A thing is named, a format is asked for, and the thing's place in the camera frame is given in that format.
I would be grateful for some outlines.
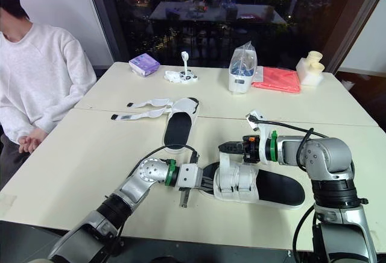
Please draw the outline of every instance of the purple box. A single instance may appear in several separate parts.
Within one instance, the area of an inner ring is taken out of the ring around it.
[[[160,65],[159,62],[157,62],[146,53],[131,59],[128,64],[131,66],[135,73],[143,77],[156,72]]]

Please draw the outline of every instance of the robotic arm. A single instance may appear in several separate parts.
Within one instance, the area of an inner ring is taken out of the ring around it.
[[[210,187],[210,182],[203,179],[203,170],[197,166],[197,159],[194,152],[191,163],[181,167],[176,166],[172,159],[144,159],[98,209],[57,242],[49,259],[57,263],[105,262],[127,218],[155,183],[179,188]]]
[[[253,115],[248,120],[256,125],[267,123]],[[248,163],[259,162],[264,156],[264,160],[278,161],[281,165],[303,167],[311,179],[315,198],[308,213],[315,209],[320,221],[312,227],[317,262],[348,262],[344,261],[348,259],[349,262],[375,263],[375,247],[362,206],[367,200],[356,195],[351,152],[336,138],[308,139],[315,134],[312,131],[305,137],[245,136],[243,142],[228,142],[219,148],[221,152],[243,154]],[[197,160],[195,151],[190,163],[181,167],[175,160],[142,160],[97,210],[58,241],[49,260],[56,263],[105,262],[125,221],[155,183],[180,190],[213,191],[213,181],[203,176]]]

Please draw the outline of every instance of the plastic bag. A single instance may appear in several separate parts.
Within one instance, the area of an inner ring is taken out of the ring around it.
[[[257,64],[256,51],[250,41],[236,48],[229,64],[229,90],[246,93],[251,86]]]
[[[264,67],[263,77],[263,82],[253,78],[252,86],[291,93],[300,92],[300,82],[296,71]]]

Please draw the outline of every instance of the white wall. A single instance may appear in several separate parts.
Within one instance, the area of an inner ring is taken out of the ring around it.
[[[82,44],[94,67],[109,67],[113,58],[92,0],[21,0],[33,22],[68,30]]]
[[[379,0],[339,70],[386,76],[386,0]]]

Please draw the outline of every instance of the night city view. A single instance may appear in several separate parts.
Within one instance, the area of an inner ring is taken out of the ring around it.
[[[161,64],[228,67],[233,50],[252,41],[259,65],[294,69],[322,51],[345,0],[116,0],[131,57]]]

